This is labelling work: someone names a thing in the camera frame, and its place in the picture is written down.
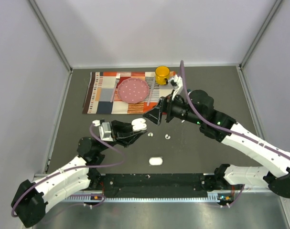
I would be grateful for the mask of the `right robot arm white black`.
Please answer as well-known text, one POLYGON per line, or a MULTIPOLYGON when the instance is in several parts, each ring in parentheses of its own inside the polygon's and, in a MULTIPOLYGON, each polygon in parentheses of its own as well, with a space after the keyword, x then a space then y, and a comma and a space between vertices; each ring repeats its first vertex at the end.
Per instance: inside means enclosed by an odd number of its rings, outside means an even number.
POLYGON ((201 178, 202 187, 208 191, 226 189, 235 185, 267 188, 273 193, 290 198, 290 152, 281 150, 250 131, 234 118, 214 109, 214 99, 203 90, 188 93, 190 102, 177 95, 161 97, 143 117, 156 125, 178 118, 199 125, 206 137, 230 146, 257 161, 258 167, 238 167, 222 164, 213 175, 201 178))

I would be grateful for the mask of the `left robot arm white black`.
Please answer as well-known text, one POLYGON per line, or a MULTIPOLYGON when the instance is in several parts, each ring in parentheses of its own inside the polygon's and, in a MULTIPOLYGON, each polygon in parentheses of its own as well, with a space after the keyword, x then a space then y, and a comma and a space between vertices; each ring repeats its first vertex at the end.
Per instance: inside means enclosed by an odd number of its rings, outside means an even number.
POLYGON ((40 222, 56 204, 83 189, 100 185, 97 169, 123 164, 125 155, 115 145, 128 147, 147 132, 144 118, 130 123, 94 120, 90 137, 82 137, 78 154, 53 173, 36 181, 23 181, 12 200, 11 216, 19 218, 24 227, 40 222))

